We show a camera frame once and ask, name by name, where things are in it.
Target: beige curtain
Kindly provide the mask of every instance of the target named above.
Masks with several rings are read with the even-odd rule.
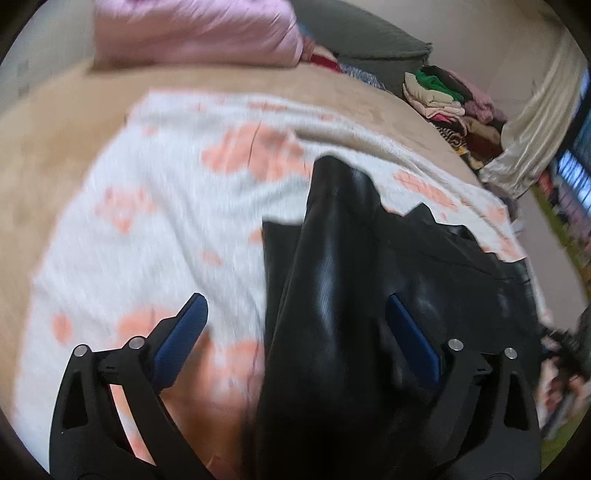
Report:
[[[497,185],[517,198],[539,178],[566,135],[586,67],[581,49],[564,29],[540,89],[521,114],[503,128],[505,151],[481,169],[483,183]]]

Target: floor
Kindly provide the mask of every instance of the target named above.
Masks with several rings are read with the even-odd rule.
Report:
[[[31,89],[91,57],[92,0],[49,0],[33,16],[0,64],[0,113]],[[587,306],[579,278],[551,233],[531,193],[519,201],[525,229],[519,236],[557,326],[576,324]]]
[[[519,207],[525,223],[519,241],[534,267],[554,323],[560,328],[573,328],[587,307],[578,273],[531,192],[526,192],[519,199]]]

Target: green clothing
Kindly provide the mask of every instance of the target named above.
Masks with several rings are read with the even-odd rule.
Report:
[[[427,75],[426,73],[421,72],[421,70],[417,70],[414,74],[417,78],[419,85],[425,87],[427,90],[436,90],[438,92],[443,92],[448,95],[451,95],[454,100],[458,102],[463,102],[464,97],[453,90],[447,88],[444,84],[442,84],[441,80],[439,80],[435,75]]]

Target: window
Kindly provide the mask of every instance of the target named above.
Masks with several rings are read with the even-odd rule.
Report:
[[[572,189],[574,195],[591,216],[591,90],[589,89],[589,70],[585,72],[581,82],[579,105],[573,120],[570,136],[576,135],[566,149],[559,153],[558,174]]]

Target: beige bedspread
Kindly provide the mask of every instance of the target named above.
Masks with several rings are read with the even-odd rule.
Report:
[[[98,72],[81,64],[0,118],[0,407],[5,411],[11,406],[30,278],[55,218],[130,107],[151,87],[261,92],[329,108],[478,184],[437,130],[405,102],[317,66]]]

